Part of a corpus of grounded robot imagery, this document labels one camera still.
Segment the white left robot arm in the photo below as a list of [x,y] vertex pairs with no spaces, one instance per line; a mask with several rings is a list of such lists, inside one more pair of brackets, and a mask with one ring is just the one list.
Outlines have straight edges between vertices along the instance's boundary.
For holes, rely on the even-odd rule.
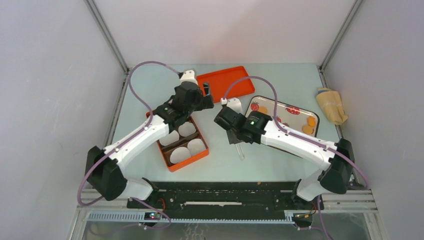
[[133,132],[103,149],[94,146],[88,151],[87,181],[103,199],[137,198],[145,208],[156,206],[158,194],[154,192],[154,185],[144,177],[126,177],[126,167],[147,147],[187,122],[193,112],[214,107],[207,82],[199,87],[194,82],[183,81],[174,91],[175,94],[151,110],[146,122]]

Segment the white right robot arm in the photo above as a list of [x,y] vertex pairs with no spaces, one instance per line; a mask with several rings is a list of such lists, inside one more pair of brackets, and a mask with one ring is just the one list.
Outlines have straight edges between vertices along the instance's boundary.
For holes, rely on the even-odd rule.
[[293,130],[267,114],[253,111],[244,116],[228,106],[219,111],[214,122],[240,142],[281,149],[318,167],[312,175],[296,183],[290,196],[295,208],[304,209],[323,193],[343,195],[348,191],[353,173],[348,158],[352,153],[349,141],[324,141]]

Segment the clear plastic tongs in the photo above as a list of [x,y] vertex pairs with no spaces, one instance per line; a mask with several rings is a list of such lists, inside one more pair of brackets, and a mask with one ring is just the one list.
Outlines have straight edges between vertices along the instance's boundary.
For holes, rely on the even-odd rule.
[[[241,114],[243,112],[242,103],[237,97],[229,98],[227,100],[227,107],[233,109],[237,114]],[[227,130],[226,133],[229,144],[235,145],[239,159],[244,160],[245,154],[241,146],[241,141],[236,137],[236,134],[232,130]]]

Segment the orange cookie box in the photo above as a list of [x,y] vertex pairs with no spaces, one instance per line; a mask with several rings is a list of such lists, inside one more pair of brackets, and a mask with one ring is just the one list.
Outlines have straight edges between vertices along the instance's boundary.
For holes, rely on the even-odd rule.
[[[160,151],[160,154],[163,158],[163,161],[165,162],[165,165],[170,172],[175,172],[177,170],[180,170],[180,169],[182,169],[182,168],[184,168],[184,167],[186,167],[186,166],[188,166],[188,165],[190,165],[190,164],[192,164],[192,163],[194,163],[194,162],[196,162],[196,161],[198,161],[198,160],[209,155],[209,146],[206,143],[206,141],[205,141],[200,129],[198,128],[196,122],[194,121],[194,119],[192,117],[190,117],[186,122],[191,122],[191,123],[194,124],[194,126],[196,127],[196,133],[191,134],[187,137],[183,137],[179,134],[179,140],[177,142],[173,143],[173,144],[168,145],[168,146],[162,146],[162,145],[160,145],[159,140],[156,141],[156,144],[157,144],[158,149]],[[202,139],[205,146],[206,146],[206,150],[204,152],[201,152],[201,153],[195,155],[195,156],[191,156],[191,158],[184,160],[184,161],[182,161],[178,164],[172,164],[170,162],[170,155],[173,152],[173,150],[178,148],[178,147],[186,147],[187,148],[188,142],[193,140],[193,139]]]

